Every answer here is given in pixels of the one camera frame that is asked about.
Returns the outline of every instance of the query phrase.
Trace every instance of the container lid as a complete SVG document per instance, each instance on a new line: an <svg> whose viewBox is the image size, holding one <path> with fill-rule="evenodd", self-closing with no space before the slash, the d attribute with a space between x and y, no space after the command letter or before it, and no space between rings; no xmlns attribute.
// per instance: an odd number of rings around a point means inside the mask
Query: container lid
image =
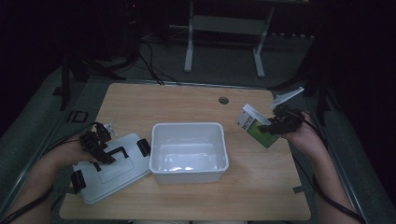
<svg viewBox="0 0 396 224"><path fill-rule="evenodd" d="M116 160L111 164L97 163L98 165L95 166L83 161L73 166L75 172L82 172L85 181L85 188L80 190L85 203L97 203L150 174L149 156L147 154L144 156L142 153L137 144L139 140L141 139L137 134L130 133L109 142L108 147L105 148L106 153L120 149L112 154Z"/></svg>

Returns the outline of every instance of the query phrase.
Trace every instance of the hand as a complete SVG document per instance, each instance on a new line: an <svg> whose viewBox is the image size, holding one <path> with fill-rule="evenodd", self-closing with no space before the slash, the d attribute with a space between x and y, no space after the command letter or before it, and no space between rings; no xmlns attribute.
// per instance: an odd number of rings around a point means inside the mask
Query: hand
<svg viewBox="0 0 396 224"><path fill-rule="evenodd" d="M91 154L82 150L78 137L66 140L65 143L51 150L42 160L49 162L56 169L77 165L79 161L97 162Z"/></svg>
<svg viewBox="0 0 396 224"><path fill-rule="evenodd" d="M303 116L305 120L311 122L311 119L307 113L303 112ZM326 151L326 147L324 146L316 131L305 122L302 123L301 127L296 132L285 133L282 134L281 137L287 139L295 147L297 147L297 149L299 149L311 159L318 155L318 153Z"/></svg>

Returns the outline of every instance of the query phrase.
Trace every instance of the forearm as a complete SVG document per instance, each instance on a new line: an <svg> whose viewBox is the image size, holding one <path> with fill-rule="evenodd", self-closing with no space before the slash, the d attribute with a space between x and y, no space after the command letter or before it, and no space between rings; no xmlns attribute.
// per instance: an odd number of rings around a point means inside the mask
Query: forearm
<svg viewBox="0 0 396 224"><path fill-rule="evenodd" d="M18 198L8 210L6 217L45 195L52 186L56 172L57 167L51 161L46 159L38 161L30 171ZM50 199L22 214L12 223L50 223Z"/></svg>
<svg viewBox="0 0 396 224"><path fill-rule="evenodd" d="M329 153L323 150L322 153L317 154L315 158L311 158L310 160L312 161L314 174L321 191L334 202L355 212ZM327 203L322 197L318 196L317 198L319 223L359 223L354 218L343 214Z"/></svg>

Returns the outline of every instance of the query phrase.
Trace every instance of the white plastic bin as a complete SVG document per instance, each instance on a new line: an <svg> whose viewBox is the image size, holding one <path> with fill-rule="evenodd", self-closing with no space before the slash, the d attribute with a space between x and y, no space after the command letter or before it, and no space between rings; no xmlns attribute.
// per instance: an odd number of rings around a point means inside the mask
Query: white plastic bin
<svg viewBox="0 0 396 224"><path fill-rule="evenodd" d="M158 183L216 182L228 166L219 123L158 123L153 127L149 169Z"/></svg>

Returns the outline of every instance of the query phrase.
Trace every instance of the metal stand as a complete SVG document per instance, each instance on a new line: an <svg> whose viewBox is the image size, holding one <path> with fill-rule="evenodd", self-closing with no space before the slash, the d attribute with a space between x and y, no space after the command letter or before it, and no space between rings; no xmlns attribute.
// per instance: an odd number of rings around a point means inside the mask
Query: metal stand
<svg viewBox="0 0 396 224"><path fill-rule="evenodd" d="M245 34L245 35L259 35L259 45L253 49L254 62L258 77L264 77L264 69L262 67L262 46L265 37L267 36L268 28L271 19L274 15L274 8L271 7L265 21L247 20L237 18L213 17L204 15L195 15L193 9L193 0L190 1L190 20L189 20L189 44L187 46L186 62L184 64L184 71L190 72L192 68L192 54L193 54L193 31L213 31L223 33Z"/></svg>

